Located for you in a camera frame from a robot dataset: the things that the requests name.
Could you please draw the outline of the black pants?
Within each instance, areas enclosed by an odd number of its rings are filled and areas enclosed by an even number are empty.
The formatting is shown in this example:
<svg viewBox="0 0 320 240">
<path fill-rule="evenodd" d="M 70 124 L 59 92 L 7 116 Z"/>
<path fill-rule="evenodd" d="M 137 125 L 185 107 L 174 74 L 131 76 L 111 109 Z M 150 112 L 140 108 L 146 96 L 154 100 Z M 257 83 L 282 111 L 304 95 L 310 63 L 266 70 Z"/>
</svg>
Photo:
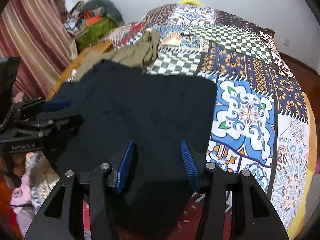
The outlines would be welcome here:
<svg viewBox="0 0 320 240">
<path fill-rule="evenodd" d="M 193 194 L 181 142 L 206 151 L 216 94 L 216 84 L 201 77 L 145 75 L 102 61 L 55 95 L 71 102 L 64 113 L 84 119 L 58 156 L 56 171 L 91 171 L 133 140 L 132 178 L 117 195 L 114 218 L 148 239 L 166 239 Z"/>
</svg>

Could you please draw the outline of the red striped curtain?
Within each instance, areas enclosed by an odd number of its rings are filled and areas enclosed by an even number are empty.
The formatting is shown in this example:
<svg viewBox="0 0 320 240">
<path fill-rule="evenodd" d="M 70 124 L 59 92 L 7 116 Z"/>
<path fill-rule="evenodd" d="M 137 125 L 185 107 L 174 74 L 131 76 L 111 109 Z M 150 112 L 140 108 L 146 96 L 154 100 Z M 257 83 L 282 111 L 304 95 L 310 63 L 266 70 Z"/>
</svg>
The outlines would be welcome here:
<svg viewBox="0 0 320 240">
<path fill-rule="evenodd" d="M 10 0 L 1 12 L 1 57 L 20 57 L 13 91 L 45 97 L 77 57 L 66 0 Z"/>
</svg>

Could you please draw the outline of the wall power socket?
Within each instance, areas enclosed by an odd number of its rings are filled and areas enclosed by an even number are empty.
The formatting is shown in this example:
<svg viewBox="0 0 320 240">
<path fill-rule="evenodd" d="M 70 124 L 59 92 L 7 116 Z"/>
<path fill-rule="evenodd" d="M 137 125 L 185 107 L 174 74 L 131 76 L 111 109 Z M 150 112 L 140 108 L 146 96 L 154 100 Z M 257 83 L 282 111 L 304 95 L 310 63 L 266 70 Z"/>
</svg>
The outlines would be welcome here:
<svg viewBox="0 0 320 240">
<path fill-rule="evenodd" d="M 290 40 L 286 38 L 285 41 L 284 41 L 284 44 L 285 44 L 286 46 L 289 46 L 289 45 L 290 45 Z"/>
</svg>

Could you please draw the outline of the grey plush toy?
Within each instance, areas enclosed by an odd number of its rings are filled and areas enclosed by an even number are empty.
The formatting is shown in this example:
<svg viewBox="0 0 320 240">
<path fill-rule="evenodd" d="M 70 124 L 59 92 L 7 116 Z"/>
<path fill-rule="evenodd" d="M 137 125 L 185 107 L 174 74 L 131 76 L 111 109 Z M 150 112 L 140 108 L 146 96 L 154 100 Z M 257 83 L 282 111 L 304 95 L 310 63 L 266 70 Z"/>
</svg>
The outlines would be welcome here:
<svg viewBox="0 0 320 240">
<path fill-rule="evenodd" d="M 111 0 L 89 0 L 81 8 L 82 12 L 88 12 L 100 8 L 101 16 L 108 16 L 116 22 L 123 21 L 123 17 Z"/>
</svg>

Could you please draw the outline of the khaki pants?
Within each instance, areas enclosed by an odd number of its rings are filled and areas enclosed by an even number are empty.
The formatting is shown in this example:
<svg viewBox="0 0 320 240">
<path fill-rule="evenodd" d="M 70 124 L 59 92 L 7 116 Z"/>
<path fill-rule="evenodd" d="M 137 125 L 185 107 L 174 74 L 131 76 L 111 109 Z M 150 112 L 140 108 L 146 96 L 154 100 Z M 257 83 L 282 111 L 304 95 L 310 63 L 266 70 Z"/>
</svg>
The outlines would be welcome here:
<svg viewBox="0 0 320 240">
<path fill-rule="evenodd" d="M 119 49 L 100 53 L 90 51 L 76 70 L 73 81 L 81 78 L 102 60 L 110 60 L 131 68 L 145 70 L 158 57 L 161 35 L 155 30 L 146 30 L 135 44 L 125 45 Z"/>
</svg>

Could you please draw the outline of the wooden bed headboard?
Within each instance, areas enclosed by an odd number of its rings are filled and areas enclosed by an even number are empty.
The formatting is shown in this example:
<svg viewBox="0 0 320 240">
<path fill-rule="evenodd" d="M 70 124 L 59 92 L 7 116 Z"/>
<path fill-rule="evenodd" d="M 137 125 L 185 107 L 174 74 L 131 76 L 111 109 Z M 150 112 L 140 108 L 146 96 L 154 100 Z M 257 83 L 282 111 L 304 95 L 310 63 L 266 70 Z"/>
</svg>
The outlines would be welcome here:
<svg viewBox="0 0 320 240">
<path fill-rule="evenodd" d="M 78 57 L 73 60 L 69 66 L 61 73 L 59 78 L 57 79 L 56 83 L 53 85 L 51 88 L 50 92 L 47 94 L 46 99 L 50 100 L 59 90 L 61 85 L 67 81 L 69 77 L 72 75 L 72 70 L 78 69 L 80 64 L 82 63 L 83 59 L 85 56 L 90 52 L 90 51 L 97 51 L 100 53 L 104 53 L 106 51 L 110 51 L 113 48 L 113 44 L 111 41 L 106 41 L 101 44 L 94 45 L 92 47 L 87 47 L 83 51 L 80 52 Z"/>
</svg>

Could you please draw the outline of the patchwork patterned bedspread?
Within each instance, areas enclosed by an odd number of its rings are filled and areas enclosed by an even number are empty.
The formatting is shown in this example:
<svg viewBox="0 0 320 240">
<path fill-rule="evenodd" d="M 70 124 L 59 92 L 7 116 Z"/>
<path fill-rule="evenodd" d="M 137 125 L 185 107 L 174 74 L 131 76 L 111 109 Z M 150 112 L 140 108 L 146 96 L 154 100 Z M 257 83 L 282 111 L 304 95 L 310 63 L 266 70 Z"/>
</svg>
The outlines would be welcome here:
<svg viewBox="0 0 320 240">
<path fill-rule="evenodd" d="M 206 160 L 229 172 L 249 170 L 292 233 L 305 216 L 316 154 L 302 89 L 273 36 L 221 10 L 171 3 L 107 38 L 120 48 L 146 30 L 161 35 L 148 74 L 200 76 L 217 85 Z"/>
</svg>

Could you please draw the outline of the yellow hoop behind bed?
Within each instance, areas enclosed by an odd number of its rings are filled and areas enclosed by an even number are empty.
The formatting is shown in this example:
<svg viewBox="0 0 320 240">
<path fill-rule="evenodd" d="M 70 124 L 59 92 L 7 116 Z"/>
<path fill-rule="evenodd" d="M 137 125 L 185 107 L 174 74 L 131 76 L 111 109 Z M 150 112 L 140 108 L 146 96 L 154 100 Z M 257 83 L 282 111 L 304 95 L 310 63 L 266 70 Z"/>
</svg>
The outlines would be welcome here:
<svg viewBox="0 0 320 240">
<path fill-rule="evenodd" d="M 199 7 L 203 6 L 203 3 L 201 3 L 198 0 L 180 0 L 179 3 L 180 4 L 188 4 L 188 5 L 195 5 L 195 6 L 199 6 Z"/>
</svg>

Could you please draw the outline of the green patterned bag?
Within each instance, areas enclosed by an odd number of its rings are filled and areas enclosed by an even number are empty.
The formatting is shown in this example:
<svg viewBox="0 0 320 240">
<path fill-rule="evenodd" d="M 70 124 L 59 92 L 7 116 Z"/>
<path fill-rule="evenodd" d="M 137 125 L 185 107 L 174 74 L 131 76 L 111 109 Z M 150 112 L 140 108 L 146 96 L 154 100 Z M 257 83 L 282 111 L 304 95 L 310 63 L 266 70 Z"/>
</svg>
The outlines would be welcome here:
<svg viewBox="0 0 320 240">
<path fill-rule="evenodd" d="M 102 37 L 116 27 L 116 22 L 110 18 L 103 17 L 98 22 L 82 30 L 74 37 L 78 52 L 98 44 Z"/>
</svg>

